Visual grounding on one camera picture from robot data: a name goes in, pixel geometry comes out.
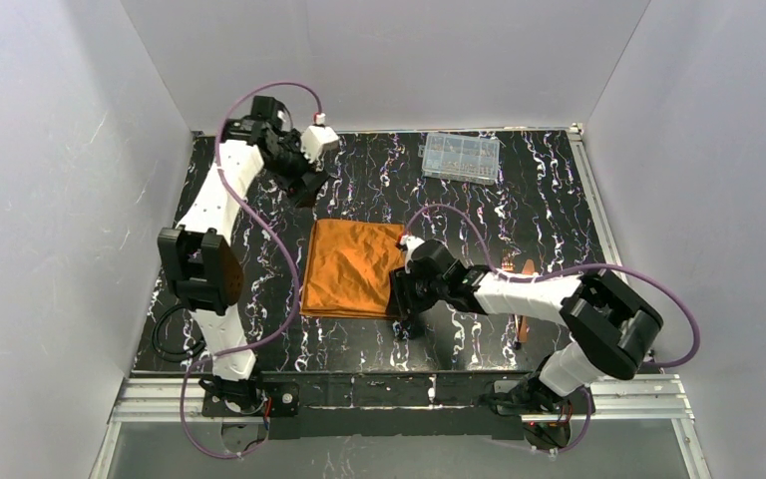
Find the small orange object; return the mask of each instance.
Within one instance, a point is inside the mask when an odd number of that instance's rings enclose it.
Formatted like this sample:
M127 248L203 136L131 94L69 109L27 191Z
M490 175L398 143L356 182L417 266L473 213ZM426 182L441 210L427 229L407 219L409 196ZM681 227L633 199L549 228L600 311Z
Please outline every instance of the small orange object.
M524 269L521 273L536 274L536 265L533 263L532 259L528 259L524 262ZM518 321L518 342L525 343L527 342L527 317L517 315L516 320Z

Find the orange cloth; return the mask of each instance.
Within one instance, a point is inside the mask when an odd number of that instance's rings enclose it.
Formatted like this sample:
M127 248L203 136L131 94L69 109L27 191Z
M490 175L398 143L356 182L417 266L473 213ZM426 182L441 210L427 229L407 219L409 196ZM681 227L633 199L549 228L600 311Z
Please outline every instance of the orange cloth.
M389 271L404 265L396 247L404 227L318 220L312 227L301 314L387 317Z

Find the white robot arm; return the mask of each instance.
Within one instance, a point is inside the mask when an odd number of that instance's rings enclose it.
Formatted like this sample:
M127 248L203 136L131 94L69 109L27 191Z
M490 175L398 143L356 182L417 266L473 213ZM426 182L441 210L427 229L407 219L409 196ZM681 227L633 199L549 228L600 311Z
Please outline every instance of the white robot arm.
M662 328L661 316L610 270L539 281L465 267L436 240L404 236L399 246L406 264L390 278L402 316L441 299L464 312L521 314L569 327L575 341L505 398L524 408L550 409L604 375L631 379Z
M255 97L251 114L228 123L219 146L221 168L230 186L245 197L254 178L271 171L276 182L297 206L310 206L330 176L321 155L338 145L324 115L303 134L282 132L283 105L271 97ZM238 309L242 271L227 241L231 238L239 204L221 183L213 163L194 203L177 228L158 237L169 288L191 311L207 350L212 352L247 344ZM248 379L255 356L247 350L217 358L212 374L230 381Z

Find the floor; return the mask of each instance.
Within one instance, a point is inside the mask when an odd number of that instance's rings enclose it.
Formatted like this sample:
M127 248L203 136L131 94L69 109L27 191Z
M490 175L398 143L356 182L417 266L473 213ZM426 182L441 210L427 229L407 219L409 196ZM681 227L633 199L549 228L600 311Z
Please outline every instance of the floor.
M419 147L426 134L344 134L338 153L324 162L337 179L325 187L314 209L290 207L267 174L258 177L248 199L294 249L301 271L317 219L404 224L429 203L467 212L488 240L493 261L508 263L516 271L522 270L527 259L542 272L602 261L566 132L470 133L478 134L496 137L502 144L501 177L495 186L423 178ZM203 182L212 159L212 141L194 141L176 220L192 204ZM481 262L475 236L459 218L434 213L412 233L442 240L454 255ZM290 300L288 267L274 243L248 218L237 221L232 247L250 284L239 310L248 341L254 341L285 319ZM160 271L135 374L182 373L186 368L186 362L160 360L148 341L156 319L175 303ZM167 347L189 346L198 338L197 328L193 330L186 314L185 318L173 318L161 331ZM304 316L290 326L282 340L257 351L257 365L263 371L287 372L523 371L536 368L546 355L569 342L564 327L530 318L528 340L514 350L516 332L509 317L459 313L441 303L425 313L422 322L408 339L399 339L389 320Z

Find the white backdrop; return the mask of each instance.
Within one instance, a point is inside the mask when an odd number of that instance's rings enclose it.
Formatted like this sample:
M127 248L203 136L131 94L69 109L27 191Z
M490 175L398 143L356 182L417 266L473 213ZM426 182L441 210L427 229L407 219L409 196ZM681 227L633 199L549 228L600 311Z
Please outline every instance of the white backdrop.
M585 139L623 259L697 314L676 372L712 474L766 477L766 2L651 2Z
M563 126L591 114L648 0L123 0L193 130L275 80L337 130ZM298 122L302 93L275 90Z
M0 478L89 474L191 147L118 0L0 0Z

